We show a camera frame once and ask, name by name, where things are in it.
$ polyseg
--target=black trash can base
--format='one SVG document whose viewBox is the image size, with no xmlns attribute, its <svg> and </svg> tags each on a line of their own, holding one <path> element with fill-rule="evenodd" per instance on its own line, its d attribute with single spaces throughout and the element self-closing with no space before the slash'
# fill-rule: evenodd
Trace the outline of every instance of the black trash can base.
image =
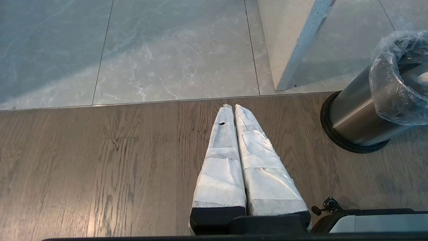
<svg viewBox="0 0 428 241">
<path fill-rule="evenodd" d="M 375 145 L 370 146 L 361 146 L 356 145 L 345 138 L 343 138 L 337 131 L 333 129 L 333 126 L 330 121 L 330 105 L 333 102 L 333 100 L 336 98 L 336 96 L 339 95 L 341 91 L 337 91 L 330 95 L 323 103 L 321 107 L 321 125 L 324 129 L 327 136 L 338 146 L 342 147 L 343 149 L 354 152 L 354 153 L 360 153 L 360 154 L 366 154 L 371 153 L 374 151 L 377 151 L 381 148 L 383 148 L 386 144 L 388 144 L 389 140 L 377 143 Z"/>
</svg>

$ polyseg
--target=wooden floor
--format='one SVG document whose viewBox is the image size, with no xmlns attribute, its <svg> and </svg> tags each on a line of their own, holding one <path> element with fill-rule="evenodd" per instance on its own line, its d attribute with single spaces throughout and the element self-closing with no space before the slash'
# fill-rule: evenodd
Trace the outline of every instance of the wooden floor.
<svg viewBox="0 0 428 241">
<path fill-rule="evenodd" d="M 428 210 L 428 128 L 350 153 L 321 129 L 328 95 L 0 113 L 0 240 L 187 235 L 224 103 L 253 111 L 309 207 L 333 195 L 344 208 Z"/>
</svg>

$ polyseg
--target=marble tile floor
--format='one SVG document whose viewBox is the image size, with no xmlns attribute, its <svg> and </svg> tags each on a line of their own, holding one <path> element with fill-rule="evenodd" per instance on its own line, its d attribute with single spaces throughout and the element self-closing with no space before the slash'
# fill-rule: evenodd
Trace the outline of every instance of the marble tile floor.
<svg viewBox="0 0 428 241">
<path fill-rule="evenodd" d="M 426 0 L 337 0 L 286 91 L 256 0 L 0 0 L 0 110 L 335 91 Z"/>
</svg>

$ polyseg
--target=plastic trash bag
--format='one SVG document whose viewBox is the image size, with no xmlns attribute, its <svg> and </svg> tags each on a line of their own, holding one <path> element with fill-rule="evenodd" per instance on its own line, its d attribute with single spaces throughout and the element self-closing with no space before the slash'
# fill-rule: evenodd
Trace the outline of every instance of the plastic trash bag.
<svg viewBox="0 0 428 241">
<path fill-rule="evenodd" d="M 428 124 L 424 63 L 428 63 L 428 31 L 396 31 L 377 44 L 369 82 L 379 117 L 406 126 Z"/>
</svg>

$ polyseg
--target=white plastic wrap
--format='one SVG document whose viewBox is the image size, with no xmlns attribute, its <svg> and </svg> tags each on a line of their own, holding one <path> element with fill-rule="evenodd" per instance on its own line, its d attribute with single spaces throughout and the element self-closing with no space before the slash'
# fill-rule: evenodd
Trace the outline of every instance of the white plastic wrap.
<svg viewBox="0 0 428 241">
<path fill-rule="evenodd" d="M 402 78 L 399 68 L 428 62 L 428 31 L 396 31 L 383 38 L 371 60 L 370 90 L 377 114 L 400 125 L 428 124 L 428 85 Z"/>
<path fill-rule="evenodd" d="M 246 207 L 232 107 L 218 111 L 202 170 L 193 194 L 193 208 Z"/>
<path fill-rule="evenodd" d="M 235 121 L 247 188 L 247 212 L 266 216 L 309 211 L 251 111 L 236 105 Z"/>
</svg>

